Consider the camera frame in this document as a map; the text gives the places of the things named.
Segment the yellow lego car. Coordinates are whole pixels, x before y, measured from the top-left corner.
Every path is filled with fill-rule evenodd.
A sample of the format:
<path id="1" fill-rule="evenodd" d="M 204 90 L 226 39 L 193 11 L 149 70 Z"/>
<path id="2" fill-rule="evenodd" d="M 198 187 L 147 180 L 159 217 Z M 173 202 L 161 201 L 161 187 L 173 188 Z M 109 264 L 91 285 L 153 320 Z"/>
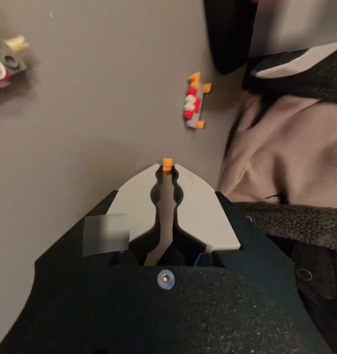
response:
<path id="1" fill-rule="evenodd" d="M 28 69 L 26 56 L 30 49 L 23 35 L 5 38 L 0 34 L 0 90 L 10 84 L 10 80 Z"/>

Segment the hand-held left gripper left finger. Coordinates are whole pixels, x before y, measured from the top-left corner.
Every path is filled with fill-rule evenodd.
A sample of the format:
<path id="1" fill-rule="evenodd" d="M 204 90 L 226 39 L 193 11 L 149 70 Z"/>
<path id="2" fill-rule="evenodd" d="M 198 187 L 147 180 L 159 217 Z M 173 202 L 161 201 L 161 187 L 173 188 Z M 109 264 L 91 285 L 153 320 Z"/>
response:
<path id="1" fill-rule="evenodd" d="M 160 198 L 161 165 L 154 164 L 120 187 L 106 213 L 126 215 L 128 250 L 135 256 L 147 256 L 160 242 Z"/>

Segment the red white lego assembly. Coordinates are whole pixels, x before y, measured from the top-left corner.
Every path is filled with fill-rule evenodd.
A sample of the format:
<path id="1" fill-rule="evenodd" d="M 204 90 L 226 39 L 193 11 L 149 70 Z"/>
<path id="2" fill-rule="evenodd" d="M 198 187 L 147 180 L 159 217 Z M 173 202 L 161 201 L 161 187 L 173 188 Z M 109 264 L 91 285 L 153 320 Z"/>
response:
<path id="1" fill-rule="evenodd" d="M 183 106 L 185 126 L 193 130 L 204 129 L 206 123 L 201 114 L 205 96 L 212 91 L 212 83 L 202 82 L 201 72 L 195 72 L 188 78 L 188 85 Z"/>

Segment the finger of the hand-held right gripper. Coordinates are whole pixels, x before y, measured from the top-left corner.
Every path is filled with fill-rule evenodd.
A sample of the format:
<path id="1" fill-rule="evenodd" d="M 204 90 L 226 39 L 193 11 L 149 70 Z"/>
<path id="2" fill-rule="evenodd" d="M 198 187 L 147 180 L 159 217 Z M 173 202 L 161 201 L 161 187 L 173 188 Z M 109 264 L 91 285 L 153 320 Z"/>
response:
<path id="1" fill-rule="evenodd" d="M 267 55 L 255 66 L 254 77 L 276 79 L 293 76 L 307 71 L 335 52 L 337 52 L 337 42 Z"/>

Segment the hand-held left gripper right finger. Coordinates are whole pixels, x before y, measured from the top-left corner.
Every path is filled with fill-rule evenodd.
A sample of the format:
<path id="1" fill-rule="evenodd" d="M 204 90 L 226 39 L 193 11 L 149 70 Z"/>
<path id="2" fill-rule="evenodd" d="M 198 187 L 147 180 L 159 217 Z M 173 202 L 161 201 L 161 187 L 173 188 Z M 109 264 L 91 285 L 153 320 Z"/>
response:
<path id="1" fill-rule="evenodd" d="M 178 229 L 202 244 L 207 253 L 240 249 L 215 190 L 183 166 L 174 167 L 179 191 L 183 193 L 176 212 Z"/>

